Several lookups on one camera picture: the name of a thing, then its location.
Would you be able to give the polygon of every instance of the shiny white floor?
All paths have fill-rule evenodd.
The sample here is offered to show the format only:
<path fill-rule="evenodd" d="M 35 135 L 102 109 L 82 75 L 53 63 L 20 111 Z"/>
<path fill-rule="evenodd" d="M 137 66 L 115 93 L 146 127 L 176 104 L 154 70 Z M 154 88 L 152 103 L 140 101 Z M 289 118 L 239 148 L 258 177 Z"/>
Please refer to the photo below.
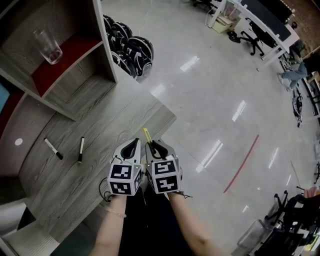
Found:
<path fill-rule="evenodd" d="M 232 252 L 254 220 L 264 219 L 275 193 L 288 190 L 292 197 L 296 185 L 312 186 L 318 122 L 298 129 L 292 95 L 276 75 L 279 63 L 258 72 L 258 55 L 205 26 L 203 10 L 178 0 L 152 0 L 151 9 L 150 0 L 101 3 L 104 14 L 129 25 L 134 35 L 148 13 L 140 35 L 153 43 L 155 58 L 140 82 L 177 116 L 163 139 L 180 158 L 184 191 L 215 241 Z M 312 106 L 300 88 L 308 119 Z"/>

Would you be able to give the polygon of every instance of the forearm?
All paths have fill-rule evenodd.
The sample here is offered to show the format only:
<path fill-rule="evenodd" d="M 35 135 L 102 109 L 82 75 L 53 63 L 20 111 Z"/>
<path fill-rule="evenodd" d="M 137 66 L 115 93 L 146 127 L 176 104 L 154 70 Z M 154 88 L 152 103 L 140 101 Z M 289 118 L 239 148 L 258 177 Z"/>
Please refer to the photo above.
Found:
<path fill-rule="evenodd" d="M 316 78 L 319 78 L 319 73 L 318 71 L 314 73 L 314 75 L 307 81 L 308 83 L 310 83 L 311 81 L 315 80 Z"/>
<path fill-rule="evenodd" d="M 168 197 L 182 235 L 191 250 L 197 256 L 226 256 L 212 242 L 207 230 L 186 204 L 185 198 L 176 193 L 168 193 Z"/>
<path fill-rule="evenodd" d="M 118 195 L 112 199 L 109 208 L 120 214 L 126 211 L 127 196 Z M 117 256 L 122 237 L 124 218 L 107 212 L 98 231 L 95 247 L 91 256 Z"/>

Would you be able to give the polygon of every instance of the marker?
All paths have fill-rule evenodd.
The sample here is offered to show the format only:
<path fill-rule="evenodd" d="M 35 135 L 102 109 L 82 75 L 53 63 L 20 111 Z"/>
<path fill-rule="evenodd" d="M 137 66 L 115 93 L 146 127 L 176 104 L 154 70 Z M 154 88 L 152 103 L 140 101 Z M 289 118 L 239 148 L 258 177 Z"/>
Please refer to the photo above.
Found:
<path fill-rule="evenodd" d="M 81 138 L 81 145 L 80 145 L 80 153 L 79 153 L 79 157 L 78 157 L 79 163 L 82 162 L 82 150 L 84 149 L 84 141 L 85 141 L 85 137 L 82 137 Z"/>
<path fill-rule="evenodd" d="M 62 154 L 60 154 L 60 153 L 55 149 L 55 147 L 52 146 L 52 144 L 50 143 L 50 141 L 49 141 L 47 138 L 44 139 L 44 142 L 49 146 L 49 148 L 53 151 L 53 153 L 56 154 L 56 156 L 57 156 L 60 160 L 62 160 L 62 159 L 64 158 L 64 157 L 62 156 Z"/>

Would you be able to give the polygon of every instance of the jeans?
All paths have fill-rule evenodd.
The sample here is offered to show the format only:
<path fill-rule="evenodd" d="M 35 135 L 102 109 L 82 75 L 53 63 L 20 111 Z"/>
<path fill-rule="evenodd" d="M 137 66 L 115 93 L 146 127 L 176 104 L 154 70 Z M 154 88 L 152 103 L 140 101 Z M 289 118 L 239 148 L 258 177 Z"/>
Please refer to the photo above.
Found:
<path fill-rule="evenodd" d="M 128 196 L 119 256 L 194 256 L 164 194 L 148 185 Z"/>
<path fill-rule="evenodd" d="M 281 77 L 284 79 L 291 80 L 290 89 L 293 90 L 300 79 L 306 78 L 308 76 L 307 68 L 302 62 L 297 70 L 284 72 Z"/>

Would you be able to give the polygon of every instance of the cable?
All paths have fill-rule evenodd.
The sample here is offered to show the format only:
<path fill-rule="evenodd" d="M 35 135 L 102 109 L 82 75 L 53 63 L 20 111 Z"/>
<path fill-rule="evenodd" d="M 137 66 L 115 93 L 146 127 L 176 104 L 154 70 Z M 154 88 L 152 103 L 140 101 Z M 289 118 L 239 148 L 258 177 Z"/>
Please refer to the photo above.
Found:
<path fill-rule="evenodd" d="M 183 196 L 184 199 L 193 198 L 193 196 L 185 194 L 184 191 L 175 191 L 175 192 L 173 192 L 173 193 Z"/>
<path fill-rule="evenodd" d="M 140 37 L 140 31 L 145 27 L 145 25 L 147 23 L 147 16 L 148 16 L 148 13 L 150 12 L 151 9 L 152 9 L 152 0 L 150 0 L 150 8 L 149 8 L 149 10 L 146 12 L 146 15 L 144 16 L 144 24 L 139 30 L 139 37 Z"/>
<path fill-rule="evenodd" d="M 100 196 L 103 198 L 103 200 L 109 203 L 110 200 L 109 200 L 109 199 L 106 199 L 106 193 L 110 193 L 110 192 L 109 192 L 109 191 L 105 191 L 105 192 L 104 192 L 104 196 L 103 196 L 102 193 L 101 193 L 101 184 L 102 184 L 102 182 L 103 182 L 105 179 L 107 179 L 107 177 L 103 178 L 103 179 L 100 181 L 100 184 L 99 184 L 99 193 L 100 193 Z"/>
<path fill-rule="evenodd" d="M 120 160 L 120 164 L 128 163 L 129 165 L 131 165 L 130 162 L 128 162 L 128 161 L 122 161 L 122 159 L 119 158 L 119 157 L 117 157 L 117 156 L 115 156 L 115 157 L 113 157 L 112 159 L 110 159 L 109 163 L 112 164 L 112 163 L 114 162 L 115 158 L 118 159 L 118 160 Z"/>

